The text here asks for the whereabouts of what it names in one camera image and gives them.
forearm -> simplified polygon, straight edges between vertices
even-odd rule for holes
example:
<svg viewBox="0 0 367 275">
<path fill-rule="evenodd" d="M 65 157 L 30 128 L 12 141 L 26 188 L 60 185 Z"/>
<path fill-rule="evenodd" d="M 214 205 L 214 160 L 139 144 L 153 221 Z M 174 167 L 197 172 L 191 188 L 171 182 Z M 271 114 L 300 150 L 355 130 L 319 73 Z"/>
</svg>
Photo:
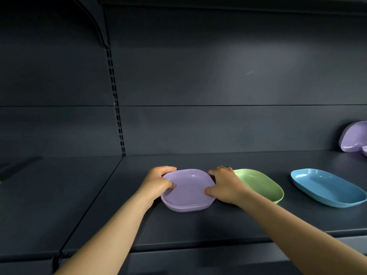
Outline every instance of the forearm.
<svg viewBox="0 0 367 275">
<path fill-rule="evenodd" d="M 117 275 L 149 208 L 149 201 L 133 195 L 56 275 Z"/>
<path fill-rule="evenodd" d="M 237 205 L 305 275 L 367 274 L 367 257 L 263 196 L 246 191 Z"/>
</svg>

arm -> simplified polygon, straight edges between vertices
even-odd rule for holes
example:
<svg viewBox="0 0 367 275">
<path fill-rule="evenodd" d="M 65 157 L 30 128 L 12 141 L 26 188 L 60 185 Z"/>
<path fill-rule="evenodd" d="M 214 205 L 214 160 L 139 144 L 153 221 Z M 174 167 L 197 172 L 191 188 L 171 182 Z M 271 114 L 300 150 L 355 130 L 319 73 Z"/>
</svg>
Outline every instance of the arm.
<svg viewBox="0 0 367 275">
<path fill-rule="evenodd" d="M 232 168 L 209 174 L 217 183 L 205 194 L 245 210 L 303 274 L 367 274 L 367 257 L 249 189 Z"/>
<path fill-rule="evenodd" d="M 168 188 L 175 185 L 162 175 L 175 167 L 156 167 L 149 171 L 138 191 L 116 212 L 55 275 L 116 275 L 138 232 L 145 212 Z"/>
</svg>

hand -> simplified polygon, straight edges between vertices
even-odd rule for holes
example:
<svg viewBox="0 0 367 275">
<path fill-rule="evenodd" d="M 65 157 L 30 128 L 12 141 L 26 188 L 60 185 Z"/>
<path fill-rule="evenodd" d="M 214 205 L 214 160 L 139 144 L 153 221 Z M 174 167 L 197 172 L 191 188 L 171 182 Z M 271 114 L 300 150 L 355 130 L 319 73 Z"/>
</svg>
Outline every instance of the hand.
<svg viewBox="0 0 367 275">
<path fill-rule="evenodd" d="M 204 194 L 217 198 L 225 203 L 238 204 L 240 199 L 251 189 L 244 184 L 231 167 L 219 166 L 209 171 L 209 175 L 215 176 L 216 184 L 204 189 Z"/>
<path fill-rule="evenodd" d="M 176 185 L 168 179 L 162 178 L 162 175 L 176 170 L 176 167 L 162 166 L 155 167 L 149 171 L 136 192 L 137 195 L 143 197 L 148 202 L 148 208 L 152 206 L 153 201 L 162 195 L 164 191 L 168 188 L 176 187 Z"/>
</svg>

blue plate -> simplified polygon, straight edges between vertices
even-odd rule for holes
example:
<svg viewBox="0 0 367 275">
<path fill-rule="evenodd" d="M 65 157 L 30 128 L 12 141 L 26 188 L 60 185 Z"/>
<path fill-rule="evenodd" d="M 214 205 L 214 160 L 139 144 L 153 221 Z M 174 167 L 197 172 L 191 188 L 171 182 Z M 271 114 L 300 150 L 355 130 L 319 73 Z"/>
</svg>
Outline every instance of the blue plate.
<svg viewBox="0 0 367 275">
<path fill-rule="evenodd" d="M 367 200 L 357 185 L 327 171 L 302 169 L 291 172 L 294 185 L 316 201 L 334 208 L 348 208 Z"/>
</svg>

left hand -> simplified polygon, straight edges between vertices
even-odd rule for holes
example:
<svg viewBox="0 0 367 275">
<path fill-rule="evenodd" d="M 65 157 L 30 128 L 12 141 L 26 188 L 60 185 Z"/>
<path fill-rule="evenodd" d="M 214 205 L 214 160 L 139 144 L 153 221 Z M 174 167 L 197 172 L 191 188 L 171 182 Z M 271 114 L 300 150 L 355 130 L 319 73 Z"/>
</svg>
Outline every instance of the left hand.
<svg viewBox="0 0 367 275">
<path fill-rule="evenodd" d="M 162 178 L 162 175 L 176 170 L 176 167 L 171 166 L 155 167 L 151 169 L 136 194 L 146 199 L 148 207 L 150 208 L 153 201 L 162 195 L 164 191 L 168 188 L 176 187 L 176 185 L 168 179 Z"/>
</svg>

